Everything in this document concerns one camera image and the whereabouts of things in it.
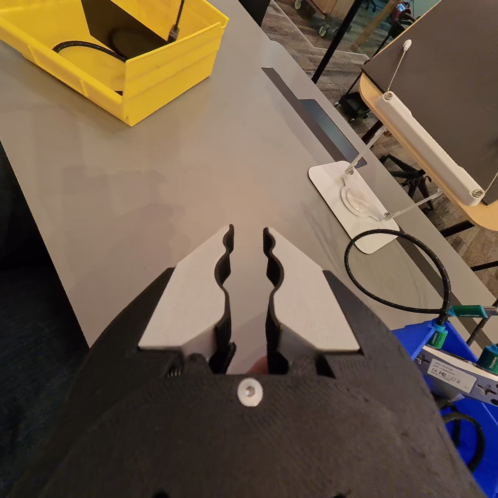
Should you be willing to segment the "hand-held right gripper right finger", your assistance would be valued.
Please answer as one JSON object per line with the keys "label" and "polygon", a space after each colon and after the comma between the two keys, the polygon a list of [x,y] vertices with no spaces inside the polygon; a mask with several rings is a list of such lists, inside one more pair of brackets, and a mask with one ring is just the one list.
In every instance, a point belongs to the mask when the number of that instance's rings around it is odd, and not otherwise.
{"label": "hand-held right gripper right finger", "polygon": [[270,374],[286,374],[299,357],[356,354],[361,347],[323,269],[271,227],[263,231],[266,277],[273,285],[265,321]]}

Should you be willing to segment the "black office chair base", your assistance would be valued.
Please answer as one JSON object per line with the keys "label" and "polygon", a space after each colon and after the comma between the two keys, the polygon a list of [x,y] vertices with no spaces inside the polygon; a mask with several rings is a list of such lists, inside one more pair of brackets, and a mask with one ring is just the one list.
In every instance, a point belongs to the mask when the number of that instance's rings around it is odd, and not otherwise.
{"label": "black office chair base", "polygon": [[423,169],[417,169],[391,154],[381,156],[379,161],[383,165],[387,161],[391,161],[396,165],[398,170],[390,170],[389,173],[392,177],[402,180],[400,185],[408,188],[407,194],[412,200],[417,191],[421,194],[422,199],[425,200],[422,203],[425,205],[421,208],[422,212],[428,214],[434,210],[432,201],[428,200],[430,194],[426,184],[427,181],[432,182],[432,179],[426,176],[426,172]]}

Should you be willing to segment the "silver adapter box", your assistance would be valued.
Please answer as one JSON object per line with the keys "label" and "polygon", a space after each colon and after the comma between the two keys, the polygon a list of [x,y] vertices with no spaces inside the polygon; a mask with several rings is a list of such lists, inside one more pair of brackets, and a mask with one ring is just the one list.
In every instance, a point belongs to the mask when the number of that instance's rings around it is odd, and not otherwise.
{"label": "silver adapter box", "polygon": [[425,345],[414,358],[430,390],[453,402],[464,397],[497,407],[497,375],[475,363]]}

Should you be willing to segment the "yellow plastic bin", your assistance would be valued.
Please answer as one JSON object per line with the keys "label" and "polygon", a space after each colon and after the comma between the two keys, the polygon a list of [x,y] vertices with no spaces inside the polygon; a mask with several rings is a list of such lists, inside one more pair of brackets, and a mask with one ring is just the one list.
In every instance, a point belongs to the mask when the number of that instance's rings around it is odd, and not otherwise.
{"label": "yellow plastic bin", "polygon": [[[113,2],[165,40],[181,3]],[[1,41],[131,127],[211,75],[228,21],[208,1],[185,1],[176,41],[120,31],[107,47],[81,1],[1,1]]]}

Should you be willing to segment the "white tilting stand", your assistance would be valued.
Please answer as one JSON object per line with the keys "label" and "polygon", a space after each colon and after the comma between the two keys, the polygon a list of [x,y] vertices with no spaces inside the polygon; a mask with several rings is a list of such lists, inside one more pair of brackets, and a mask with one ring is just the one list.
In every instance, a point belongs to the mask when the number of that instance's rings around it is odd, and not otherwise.
{"label": "white tilting stand", "polygon": [[[413,117],[392,90],[377,98],[376,104],[388,122],[406,136],[408,145],[447,184],[449,191],[467,207],[474,207],[487,193],[463,167]],[[308,177],[354,245],[372,254],[395,240],[399,226],[395,217],[410,208],[390,213],[366,183],[356,165],[384,131],[382,128],[350,163],[337,161],[311,167]]]}

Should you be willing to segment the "black table leg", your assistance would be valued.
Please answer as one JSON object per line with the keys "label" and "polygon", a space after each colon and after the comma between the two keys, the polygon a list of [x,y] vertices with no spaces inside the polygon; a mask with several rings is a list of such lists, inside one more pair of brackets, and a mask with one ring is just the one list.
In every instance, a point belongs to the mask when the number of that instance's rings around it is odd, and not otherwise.
{"label": "black table leg", "polygon": [[348,28],[350,27],[352,21],[354,20],[358,10],[362,6],[364,1],[353,1],[351,4],[350,9],[348,10],[347,14],[345,15],[341,25],[339,26],[336,34],[334,35],[334,38],[330,44],[330,46],[327,48],[327,51],[325,52],[325,55],[321,59],[315,73],[313,74],[311,80],[314,84],[316,84],[323,71],[326,69],[328,63],[330,62],[332,56],[336,52],[341,40],[345,36]]}

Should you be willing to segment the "black wheeled cart base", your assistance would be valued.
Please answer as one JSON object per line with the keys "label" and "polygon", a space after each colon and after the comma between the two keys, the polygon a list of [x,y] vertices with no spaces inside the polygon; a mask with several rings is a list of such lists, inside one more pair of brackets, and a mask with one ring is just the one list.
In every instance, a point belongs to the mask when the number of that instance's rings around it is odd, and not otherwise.
{"label": "black wheeled cart base", "polygon": [[341,107],[345,118],[349,122],[365,119],[370,114],[370,108],[363,101],[360,92],[348,92],[334,103],[334,107]]}

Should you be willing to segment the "blue plastic bin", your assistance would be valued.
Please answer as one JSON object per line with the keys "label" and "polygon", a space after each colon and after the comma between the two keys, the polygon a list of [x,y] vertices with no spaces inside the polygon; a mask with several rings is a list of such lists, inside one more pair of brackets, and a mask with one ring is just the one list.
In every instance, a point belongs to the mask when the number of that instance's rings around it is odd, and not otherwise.
{"label": "blue plastic bin", "polygon": [[[426,321],[393,331],[412,360],[425,345],[430,346],[428,341],[434,332],[432,325],[433,321]],[[446,331],[443,347],[438,350],[476,364],[476,356],[451,323],[446,325]],[[464,462],[469,465],[476,461],[477,456],[480,457],[472,473],[484,494],[487,497],[497,497],[497,407],[467,397],[453,402],[432,391],[431,393],[443,418],[449,419],[450,415],[460,413],[472,418],[481,427],[482,438],[479,438],[478,431],[471,421],[465,419],[445,422],[454,446]]]}

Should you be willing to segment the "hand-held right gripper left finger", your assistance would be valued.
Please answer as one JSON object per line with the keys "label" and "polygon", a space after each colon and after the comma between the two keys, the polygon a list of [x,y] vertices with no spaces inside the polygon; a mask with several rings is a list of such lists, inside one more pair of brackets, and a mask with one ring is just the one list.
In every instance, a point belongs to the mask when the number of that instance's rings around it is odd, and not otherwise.
{"label": "hand-held right gripper left finger", "polygon": [[224,226],[174,268],[140,338],[144,351],[200,354],[215,374],[225,374],[236,351],[231,341],[230,299],[234,227]]}

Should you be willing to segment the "tilted dark board white bar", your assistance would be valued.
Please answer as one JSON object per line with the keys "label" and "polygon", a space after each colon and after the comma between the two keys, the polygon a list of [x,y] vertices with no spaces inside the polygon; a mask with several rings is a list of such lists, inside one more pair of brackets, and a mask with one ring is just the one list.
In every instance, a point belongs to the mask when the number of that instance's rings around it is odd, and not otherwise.
{"label": "tilted dark board white bar", "polygon": [[[474,225],[497,231],[497,1],[440,1],[364,66],[360,94],[377,118]],[[487,193],[474,207],[384,117],[392,90]]]}

